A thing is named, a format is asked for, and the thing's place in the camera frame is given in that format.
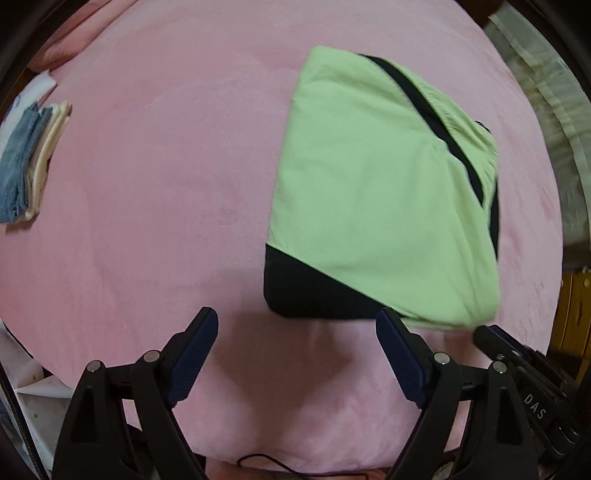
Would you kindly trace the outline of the green and black hooded jacket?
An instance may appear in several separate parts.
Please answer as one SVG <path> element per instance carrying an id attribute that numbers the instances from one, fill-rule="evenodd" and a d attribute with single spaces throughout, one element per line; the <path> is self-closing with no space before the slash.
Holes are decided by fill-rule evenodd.
<path id="1" fill-rule="evenodd" d="M 318 46 L 291 98 L 263 296 L 297 319 L 470 329 L 500 306 L 490 130 L 411 70 Z"/>

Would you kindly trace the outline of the wooden drawer cabinet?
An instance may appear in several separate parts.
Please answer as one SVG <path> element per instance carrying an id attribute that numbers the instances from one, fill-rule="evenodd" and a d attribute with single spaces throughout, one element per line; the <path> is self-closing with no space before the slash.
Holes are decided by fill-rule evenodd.
<path id="1" fill-rule="evenodd" d="M 563 273 L 549 353 L 577 384 L 590 370 L 590 269 Z"/>

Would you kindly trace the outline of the cartoon printed bed sheet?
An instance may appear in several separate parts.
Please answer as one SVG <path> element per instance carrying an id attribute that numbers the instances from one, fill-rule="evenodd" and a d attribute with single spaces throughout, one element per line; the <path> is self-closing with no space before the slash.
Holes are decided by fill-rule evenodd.
<path id="1" fill-rule="evenodd" d="M 15 393 L 41 464 L 52 477 L 55 450 L 72 389 L 41 364 L 1 323 L 1 364 Z"/>

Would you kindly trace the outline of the pink plush bed blanket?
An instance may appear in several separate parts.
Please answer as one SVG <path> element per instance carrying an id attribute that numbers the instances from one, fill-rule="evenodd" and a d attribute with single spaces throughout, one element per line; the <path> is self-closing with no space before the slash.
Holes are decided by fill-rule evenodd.
<path id="1" fill-rule="evenodd" d="M 502 302 L 545 350 L 562 222 L 535 113 L 453 1 L 139 1 L 57 71 L 73 106 L 42 208 L 1 232 L 1 316 L 63 383 L 135 361 L 204 306 L 219 335 L 175 411 L 198 453 L 303 472 L 386 467 L 418 417 L 370 321 L 286 320 L 263 299 L 274 174 L 312 47 L 404 65 L 494 134 Z"/>

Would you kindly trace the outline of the sofa with lace cover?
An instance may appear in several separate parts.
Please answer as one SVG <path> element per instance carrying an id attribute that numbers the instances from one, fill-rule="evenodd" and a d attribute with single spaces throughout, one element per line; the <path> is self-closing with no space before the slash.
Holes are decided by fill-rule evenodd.
<path id="1" fill-rule="evenodd" d="M 564 244 L 588 244 L 590 100 L 559 53 L 513 6 L 491 15 L 485 32 L 541 126 L 559 190 Z"/>

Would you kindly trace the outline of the folded cream garment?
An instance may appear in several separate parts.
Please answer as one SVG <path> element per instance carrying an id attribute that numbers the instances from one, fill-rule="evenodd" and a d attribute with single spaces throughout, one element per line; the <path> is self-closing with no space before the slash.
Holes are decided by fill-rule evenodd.
<path id="1" fill-rule="evenodd" d="M 49 105 L 48 109 L 51 110 L 49 119 L 35 146 L 26 174 L 28 207 L 22 217 L 24 221 L 32 220 L 40 212 L 49 162 L 71 116 L 72 104 L 64 100 Z"/>

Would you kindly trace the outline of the folded blue jeans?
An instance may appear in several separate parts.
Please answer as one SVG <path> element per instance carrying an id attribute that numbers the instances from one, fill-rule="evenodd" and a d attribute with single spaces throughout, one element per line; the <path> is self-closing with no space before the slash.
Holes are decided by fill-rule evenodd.
<path id="1" fill-rule="evenodd" d="M 14 223 L 28 208 L 27 171 L 52 116 L 51 107 L 30 105 L 12 131 L 1 157 L 1 223 Z"/>

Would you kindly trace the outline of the white printed small pillow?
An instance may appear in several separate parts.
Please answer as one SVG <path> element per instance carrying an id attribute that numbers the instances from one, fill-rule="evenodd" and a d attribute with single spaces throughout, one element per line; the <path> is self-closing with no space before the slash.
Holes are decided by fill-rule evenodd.
<path id="1" fill-rule="evenodd" d="M 4 153 L 8 140 L 14 128 L 19 123 L 24 111 L 34 103 L 37 103 L 38 105 L 42 104 L 56 86 L 57 82 L 55 79 L 50 75 L 48 70 L 45 70 L 35 76 L 17 95 L 1 123 L 1 153 Z"/>

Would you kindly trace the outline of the folded pink quilt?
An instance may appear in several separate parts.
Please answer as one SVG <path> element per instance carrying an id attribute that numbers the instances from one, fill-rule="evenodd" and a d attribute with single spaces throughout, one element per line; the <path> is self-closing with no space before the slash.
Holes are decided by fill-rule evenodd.
<path id="1" fill-rule="evenodd" d="M 86 2 L 49 37 L 27 67 L 35 73 L 41 73 L 67 63 L 135 3 L 136 0 Z"/>

